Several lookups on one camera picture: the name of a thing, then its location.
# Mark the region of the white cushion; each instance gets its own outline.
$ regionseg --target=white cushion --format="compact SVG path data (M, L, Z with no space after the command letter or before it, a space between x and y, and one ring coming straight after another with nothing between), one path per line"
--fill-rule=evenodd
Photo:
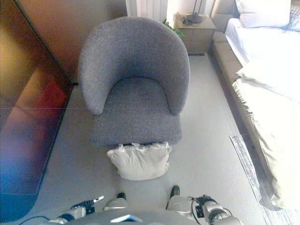
M282 27L289 23L291 0L236 0L246 28Z
M164 175L172 147L168 142L150 145L119 145L107 152L118 174L127 180L148 180Z
M295 53L294 56L290 54L282 58L275 55L263 60L252 60L236 74L300 103L298 51Z

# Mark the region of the wire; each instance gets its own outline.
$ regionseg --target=wire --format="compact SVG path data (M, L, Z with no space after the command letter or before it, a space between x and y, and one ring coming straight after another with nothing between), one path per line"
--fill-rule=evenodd
M187 20L185 17L183 17L182 25L183 25L184 27L188 27L188 26L199 27L199 26L200 26L200 24L194 25L193 22L190 22L190 21Z
M194 12L195 12L196 3L197 3L197 0L195 1L195 5L194 5L194 9L193 9L193 15L194 15Z
M195 213L194 213L194 202L195 202L195 198L192 198L192 204L191 204L191 209L192 209L192 213L193 213L193 217L194 219L196 220L197 224L200 224L200 222L198 221L197 217L195 216Z
M22 225L22 224L24 224L25 222L27 222L28 220L35 219L35 218L44 218L44 219L46 219L46 220L48 220L48 221L50 220L49 218L44 217L44 216L36 216L36 217L31 217L31 218L29 218L29 219L24 220L24 221L21 222L19 225Z
M200 12L201 5L202 5L202 0L200 1L200 6L199 6L199 9L198 9L198 14Z
M229 209L227 209L227 208L223 208L224 210L227 210L229 213L230 213L230 215L233 217L233 214L230 212L230 210Z

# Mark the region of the gray floor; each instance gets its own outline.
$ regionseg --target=gray floor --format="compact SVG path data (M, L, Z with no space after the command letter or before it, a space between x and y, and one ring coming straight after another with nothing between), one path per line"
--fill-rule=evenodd
M120 191L131 208L165 208L174 184L183 196L207 194L230 209L244 225L264 225L246 174L229 135L239 134L209 58L190 56L191 82L180 119L183 138L170 154L168 172L159 179L122 179L106 156L89 143L91 114L78 86L73 90L35 206L21 219L55 218L81 201L104 195L96 211ZM31 221L27 224L38 224Z

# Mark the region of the green leaves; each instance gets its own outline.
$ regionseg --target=green leaves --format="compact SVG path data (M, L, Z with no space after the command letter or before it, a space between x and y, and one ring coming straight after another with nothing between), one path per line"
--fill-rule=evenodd
M171 30L173 30L180 38L184 37L184 34L179 29L174 29L169 25L169 22L167 22L167 19L163 20L163 24L166 25Z

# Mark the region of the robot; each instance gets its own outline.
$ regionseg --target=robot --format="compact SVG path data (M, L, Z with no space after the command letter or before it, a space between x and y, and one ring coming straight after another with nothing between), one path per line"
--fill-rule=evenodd
M126 195L119 193L116 199L107 203L102 212L94 213L93 205L103 198L100 196L76 204L56 219L42 222L40 225L107 225L121 222L138 222L141 225L195 225L201 224L198 218L205 218L209 225L243 225L229 210L208 195L197 198L180 196L180 188L177 185L171 190L166 210L131 210L128 208Z

